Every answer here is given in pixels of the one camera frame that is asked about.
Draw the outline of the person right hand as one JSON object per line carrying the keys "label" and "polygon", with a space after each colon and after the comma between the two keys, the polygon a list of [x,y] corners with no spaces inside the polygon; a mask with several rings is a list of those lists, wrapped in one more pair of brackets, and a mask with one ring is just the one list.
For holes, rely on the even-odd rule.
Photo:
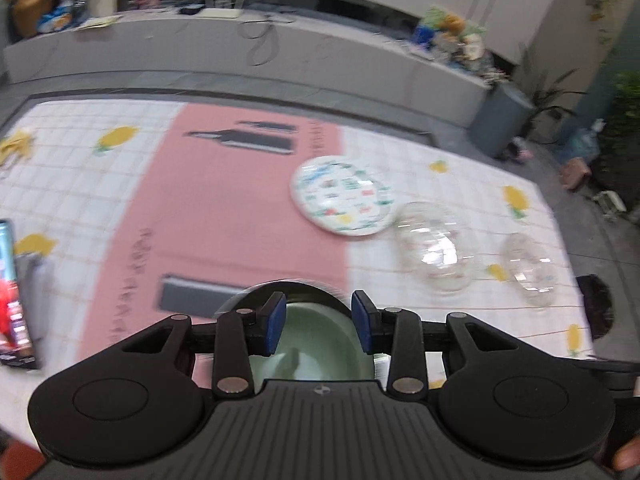
{"label": "person right hand", "polygon": [[635,436],[622,446],[613,457],[615,471],[626,471],[640,466],[640,436]]}

